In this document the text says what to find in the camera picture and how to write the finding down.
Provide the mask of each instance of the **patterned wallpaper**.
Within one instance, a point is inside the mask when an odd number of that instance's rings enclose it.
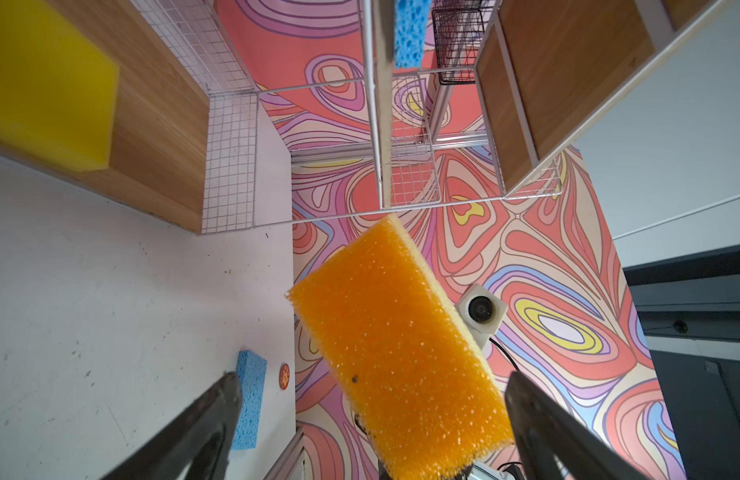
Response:
[[[262,90],[362,74],[353,0],[216,0],[215,5]],[[435,66],[432,49],[430,29],[424,67]],[[426,115],[431,108],[434,79],[422,82],[423,104],[402,102],[397,120]],[[369,139],[361,83],[262,94],[261,100],[291,150]],[[473,85],[454,89],[445,122],[443,133],[483,128]],[[555,197],[415,210],[400,217],[452,301],[479,282],[509,304],[497,338],[530,378],[649,477],[683,479],[666,404],[594,188],[576,149],[566,149],[557,161],[564,190]],[[436,163],[445,200],[498,194],[486,149],[440,150]],[[378,206],[366,159],[294,168],[292,185],[294,217]],[[294,225],[295,280],[377,219]],[[308,437],[308,474],[325,480],[377,478],[377,459],[354,427],[351,406],[298,322],[296,345],[296,410]],[[510,364],[497,350],[488,351],[488,362],[505,387]],[[488,462],[498,466],[509,460],[518,460],[513,447]]]
[[[478,282],[509,304],[497,334],[519,367],[550,396],[650,478],[679,480],[684,468],[631,294],[594,188],[576,149],[557,160],[555,197],[404,212],[403,224],[455,302]],[[498,191],[484,152],[441,150],[447,200]],[[295,168],[293,216],[343,213],[373,202],[369,162]],[[296,281],[379,216],[293,226]],[[296,323],[296,413],[310,439],[314,478],[376,478],[376,457],[354,427],[351,406],[318,348]],[[501,388],[512,370],[492,345]],[[518,460],[514,447],[490,456]]]

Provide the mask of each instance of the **camera lens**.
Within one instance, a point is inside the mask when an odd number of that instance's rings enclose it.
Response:
[[[493,303],[486,296],[476,296],[468,303],[468,314],[477,323],[486,323],[493,318]]]

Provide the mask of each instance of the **white camera housing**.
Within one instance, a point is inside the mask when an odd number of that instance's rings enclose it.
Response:
[[[479,297],[487,297],[492,304],[492,313],[489,318],[482,321],[473,318],[469,313],[469,305],[474,299]],[[470,331],[477,345],[479,345],[480,350],[488,343],[490,337],[498,331],[500,323],[504,321],[504,316],[508,308],[509,306],[506,303],[503,303],[479,283],[472,283],[461,296],[461,299],[455,304],[455,309],[461,315],[461,319],[466,324],[466,328]]]

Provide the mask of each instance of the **yellow block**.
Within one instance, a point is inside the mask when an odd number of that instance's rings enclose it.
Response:
[[[386,216],[288,294],[394,480],[441,480],[513,442],[487,361]]]
[[[0,0],[0,144],[66,170],[107,168],[118,77],[43,0]]]

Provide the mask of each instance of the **blue sponge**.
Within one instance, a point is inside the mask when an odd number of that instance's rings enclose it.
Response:
[[[432,0],[395,0],[394,66],[420,68]]]
[[[250,350],[241,351],[236,359],[236,375],[242,386],[242,411],[234,431],[231,450],[248,450],[255,448],[258,441],[266,360]]]

